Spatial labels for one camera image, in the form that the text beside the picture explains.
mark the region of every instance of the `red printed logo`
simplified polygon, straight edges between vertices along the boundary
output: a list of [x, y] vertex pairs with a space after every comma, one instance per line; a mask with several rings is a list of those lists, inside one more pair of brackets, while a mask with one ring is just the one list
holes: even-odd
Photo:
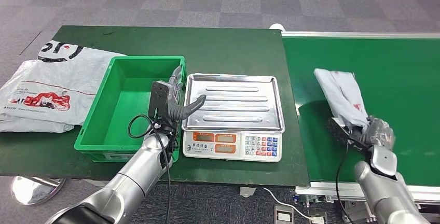
[[40, 93], [36, 97], [27, 96], [21, 103], [26, 106], [47, 107], [58, 111], [67, 111], [70, 109], [70, 96], [58, 96], [54, 92]]
[[360, 104], [353, 104], [354, 108], [356, 108], [357, 110], [361, 110], [361, 105]]

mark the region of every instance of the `black printed graphic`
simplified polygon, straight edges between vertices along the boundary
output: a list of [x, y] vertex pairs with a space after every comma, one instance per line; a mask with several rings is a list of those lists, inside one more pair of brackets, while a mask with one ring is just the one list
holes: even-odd
[[58, 52], [60, 51], [61, 46], [65, 45], [66, 43], [58, 43], [57, 46], [55, 47], [55, 49], [53, 50], [54, 54], [58, 54]]
[[[55, 48], [53, 49], [52, 53], [58, 54], [60, 52], [61, 48], [64, 48], [64, 49], [68, 50], [71, 47], [72, 46], [70, 46], [70, 45], [68, 45], [66, 43], [58, 43], [57, 46], [55, 46]], [[53, 44], [52, 43], [46, 43], [45, 47], [43, 47], [41, 49], [41, 52], [48, 52], [48, 51], [52, 50], [52, 48], [53, 48]], [[83, 46], [77, 46], [76, 50], [71, 55], [69, 55], [66, 58], [64, 58], [64, 57], [49, 58], [49, 57], [44, 57], [44, 56], [38, 56], [38, 59], [40, 61], [43, 61], [43, 62], [67, 62], [67, 58], [69, 58], [71, 60], [71, 59], [77, 57], [81, 53], [81, 51], [83, 49], [84, 49]]]
[[49, 49], [51, 49], [53, 47], [53, 44], [51, 43], [46, 43], [47, 47], [42, 49], [42, 52], [47, 52]]
[[77, 56], [82, 50], [83, 50], [83, 46], [78, 46], [78, 48], [76, 48], [75, 52], [71, 55], [69, 55], [69, 59], [73, 59], [75, 56]]

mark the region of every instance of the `black cable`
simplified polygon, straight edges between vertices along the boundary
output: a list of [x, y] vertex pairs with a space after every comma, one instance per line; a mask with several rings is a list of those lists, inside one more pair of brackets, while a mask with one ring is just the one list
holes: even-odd
[[130, 123], [128, 125], [128, 135], [130, 137], [132, 137], [131, 133], [130, 133], [131, 125], [139, 117], [143, 117], [150, 124], [150, 128], [148, 128], [147, 132], [145, 132], [142, 136], [145, 136], [146, 134], [148, 134], [149, 130], [151, 129], [154, 132], [154, 134], [156, 135], [156, 138], [159, 141], [160, 147], [162, 148], [163, 156], [165, 159], [165, 167], [167, 168], [167, 176], [168, 176], [168, 207], [167, 207], [167, 217], [165, 219], [165, 223], [168, 223], [168, 217], [170, 215], [170, 208], [171, 208], [171, 177], [170, 177], [170, 166], [168, 165], [167, 151], [165, 150], [165, 146], [163, 146], [162, 139], [160, 138], [158, 131], [156, 130], [156, 128], [154, 128], [155, 121], [152, 121], [148, 116], [146, 116], [144, 114], [139, 114], [130, 121]]
[[140, 118], [140, 117], [144, 117], [144, 118], [145, 118], [145, 117], [147, 117], [147, 116], [144, 115], [144, 114], [139, 114], [139, 115], [137, 115], [136, 117], [134, 117], [134, 118], [130, 121], [130, 123], [128, 123], [127, 133], [128, 133], [128, 136], [129, 136], [130, 138], [140, 138], [140, 137], [143, 137], [143, 136], [145, 136], [145, 135], [147, 135], [148, 133], [151, 132], [152, 125], [150, 125], [150, 127], [149, 127], [144, 133], [142, 133], [141, 135], [137, 135], [137, 136], [135, 136], [135, 135], [131, 134], [131, 126], [133, 125], [133, 123], [135, 122], [135, 120], [138, 119], [138, 118]]
[[339, 188], [338, 188], [338, 183], [339, 183], [339, 173], [341, 172], [341, 168], [343, 163], [345, 162], [345, 158], [347, 157], [348, 154], [348, 146], [349, 143], [347, 141], [347, 149], [345, 150], [345, 154], [342, 156], [342, 160], [341, 163], [339, 164], [338, 167], [338, 171], [336, 172], [336, 195], [338, 196], [338, 202], [341, 205], [342, 211], [344, 212], [344, 214], [346, 215], [346, 217], [348, 218], [348, 220], [354, 224], [353, 220], [350, 218], [350, 216], [347, 214], [347, 212], [345, 211], [345, 207], [342, 205], [342, 201], [341, 201], [341, 197], [339, 196]]

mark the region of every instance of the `white cable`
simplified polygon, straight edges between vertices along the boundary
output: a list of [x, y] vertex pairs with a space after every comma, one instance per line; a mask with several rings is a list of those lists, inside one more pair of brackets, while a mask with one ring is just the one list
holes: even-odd
[[306, 218], [306, 219], [309, 219], [309, 220], [312, 220], [313, 221], [313, 219], [312, 218], [310, 218], [310, 217], [308, 217], [308, 216], [306, 216], [306, 215], [304, 215], [303, 213], [301, 213], [299, 210], [297, 210], [294, 206], [292, 206], [292, 205], [290, 205], [290, 204], [287, 204], [287, 203], [282, 203], [282, 202], [280, 202], [280, 201], [278, 201], [278, 199], [275, 197], [275, 195], [273, 195], [273, 193], [272, 193], [272, 191], [270, 191], [270, 190], [268, 190], [267, 188], [264, 188], [263, 187], [263, 189], [265, 189], [265, 190], [267, 190], [267, 191], [269, 191], [269, 193], [270, 193], [270, 195], [275, 199], [275, 201], [277, 201], [279, 204], [281, 204], [281, 205], [284, 205], [284, 206], [288, 206], [288, 207], [291, 207], [291, 208], [293, 208], [296, 212], [298, 212], [300, 215], [302, 215], [304, 218]]

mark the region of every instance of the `gray carpet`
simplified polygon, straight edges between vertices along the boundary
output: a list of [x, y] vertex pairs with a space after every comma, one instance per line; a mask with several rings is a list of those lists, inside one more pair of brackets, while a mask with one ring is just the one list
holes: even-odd
[[[268, 28], [288, 31], [440, 32], [440, 0], [0, 0], [0, 85], [24, 60], [35, 59], [61, 25], [195, 26]], [[0, 223], [44, 223], [56, 211], [97, 190], [69, 180], [53, 199], [21, 206], [0, 177]], [[272, 223], [274, 200], [257, 190], [238, 195], [236, 186], [173, 185], [170, 223]], [[288, 189], [276, 189], [292, 203]], [[132, 223], [163, 223], [166, 186], [145, 199]], [[341, 223], [331, 204], [329, 223]], [[295, 215], [296, 223], [308, 223]]]
[[[11, 177], [0, 177], [0, 223], [44, 223], [50, 216], [70, 204], [78, 202], [99, 188], [82, 180], [68, 180], [60, 192], [48, 202], [36, 206], [23, 206], [10, 195]], [[237, 186], [177, 184], [171, 186], [169, 224], [244, 224], [273, 223], [275, 201], [270, 194], [258, 188], [249, 198], [239, 195]], [[293, 204], [288, 189], [270, 188], [278, 200]], [[157, 185], [134, 214], [131, 223], [164, 223], [167, 212], [168, 186]], [[307, 209], [297, 205], [304, 214]], [[332, 204], [312, 204], [310, 209], [327, 211], [329, 223], [342, 224], [340, 213]], [[308, 224], [308, 220], [295, 214], [295, 223]]]

